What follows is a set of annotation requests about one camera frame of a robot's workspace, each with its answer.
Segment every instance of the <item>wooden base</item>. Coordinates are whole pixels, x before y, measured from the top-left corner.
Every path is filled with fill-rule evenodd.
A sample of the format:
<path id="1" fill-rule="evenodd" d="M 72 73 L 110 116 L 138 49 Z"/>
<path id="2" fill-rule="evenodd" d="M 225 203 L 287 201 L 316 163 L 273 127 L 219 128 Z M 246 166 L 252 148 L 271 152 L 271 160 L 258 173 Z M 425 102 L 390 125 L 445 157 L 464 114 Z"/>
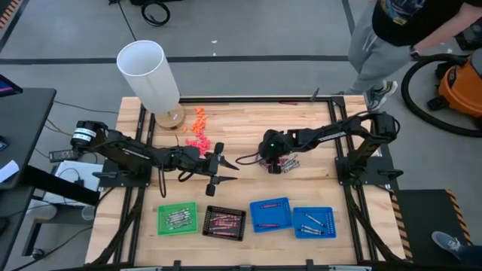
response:
<path id="1" fill-rule="evenodd" d="M 166 114 L 156 114 L 155 119 L 160 128 L 174 130 L 182 126 L 186 119 L 186 114 L 182 105 L 177 104 L 174 110 L 171 110 Z"/>

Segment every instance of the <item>floor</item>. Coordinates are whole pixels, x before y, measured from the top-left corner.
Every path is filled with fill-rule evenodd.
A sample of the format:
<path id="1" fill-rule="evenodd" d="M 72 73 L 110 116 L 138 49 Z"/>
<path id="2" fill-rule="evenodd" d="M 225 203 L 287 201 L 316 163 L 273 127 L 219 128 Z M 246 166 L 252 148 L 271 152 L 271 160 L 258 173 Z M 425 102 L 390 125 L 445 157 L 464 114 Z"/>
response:
<path id="1" fill-rule="evenodd" d="M 134 39 L 159 42 L 171 62 L 183 96 L 320 94 L 346 90 L 356 73 L 347 62 L 350 33 L 367 0 L 182 0 L 167 3 L 171 20 L 154 28 L 127 0 L 23 0 L 12 26 L 0 32 L 0 73 L 21 87 L 53 87 L 56 100 L 116 111 L 132 90 L 117 70 L 115 57 Z M 461 53 L 454 40 L 429 53 Z M 401 80 L 410 65 L 392 76 Z M 420 104 L 433 95 L 433 69 L 417 74 L 413 97 Z M 405 174 L 402 189 L 450 188 L 471 231 L 482 244 L 479 196 L 482 142 L 442 132 L 414 117 L 395 94 L 383 110 L 401 123 L 390 145 L 395 165 Z M 461 117 L 442 117 L 454 123 Z M 115 114 L 100 114 L 55 104 L 49 118 L 65 131 L 77 120 L 100 120 L 113 127 Z M 69 148 L 69 137 L 45 129 L 37 149 Z M 38 153 L 30 163 L 50 171 Z M 6 270 L 30 261 L 19 257 L 27 219 Z M 37 247 L 56 247 L 79 226 L 47 226 Z M 82 233 L 49 258 L 26 270 L 80 266 L 89 241 Z"/>

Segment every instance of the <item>black mat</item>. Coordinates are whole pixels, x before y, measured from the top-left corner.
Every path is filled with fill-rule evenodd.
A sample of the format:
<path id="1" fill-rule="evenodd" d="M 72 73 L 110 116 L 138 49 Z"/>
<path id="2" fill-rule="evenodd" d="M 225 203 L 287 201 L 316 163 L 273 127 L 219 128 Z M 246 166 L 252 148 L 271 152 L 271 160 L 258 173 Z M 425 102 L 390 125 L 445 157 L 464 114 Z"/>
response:
<path id="1" fill-rule="evenodd" d="M 403 221 L 398 225 L 405 254 L 408 250 L 415 263 L 459 264 L 453 255 L 439 248 L 431 237 L 434 231 L 441 231 L 456 237 L 463 245 L 471 245 L 468 229 L 453 193 L 449 190 L 399 190 L 395 191 L 395 200 L 395 216 L 396 207 L 399 207 L 402 219 L 397 220 Z"/>

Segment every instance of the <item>black t-shirt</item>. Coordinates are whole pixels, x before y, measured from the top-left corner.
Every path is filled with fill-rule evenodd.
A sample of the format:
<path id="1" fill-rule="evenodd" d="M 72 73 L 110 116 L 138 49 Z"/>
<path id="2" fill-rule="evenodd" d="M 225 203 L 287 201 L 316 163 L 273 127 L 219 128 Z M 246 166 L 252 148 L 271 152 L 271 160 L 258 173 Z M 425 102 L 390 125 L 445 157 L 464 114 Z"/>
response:
<path id="1" fill-rule="evenodd" d="M 482 0 L 378 0 L 373 28 L 390 44 L 415 45 L 454 17 L 464 2 L 482 7 Z"/>

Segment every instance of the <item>shoe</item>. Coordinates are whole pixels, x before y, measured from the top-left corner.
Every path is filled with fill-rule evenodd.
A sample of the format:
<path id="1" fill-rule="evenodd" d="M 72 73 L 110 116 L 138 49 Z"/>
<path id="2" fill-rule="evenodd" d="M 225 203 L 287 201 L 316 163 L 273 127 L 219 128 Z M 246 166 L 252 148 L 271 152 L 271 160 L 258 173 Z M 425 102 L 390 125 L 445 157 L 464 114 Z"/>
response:
<path id="1" fill-rule="evenodd" d="M 371 90 L 369 93 L 368 110 L 376 111 L 386 102 L 386 98 L 395 93 L 398 89 L 397 81 L 384 81 L 381 90 Z"/>
<path id="2" fill-rule="evenodd" d="M 460 254 L 464 250 L 465 246 L 460 244 L 457 238 L 453 238 L 446 233 L 436 231 L 432 233 L 432 240 L 434 240 L 435 244 L 437 244 L 439 247 L 452 253 L 453 256 L 460 260 Z"/>

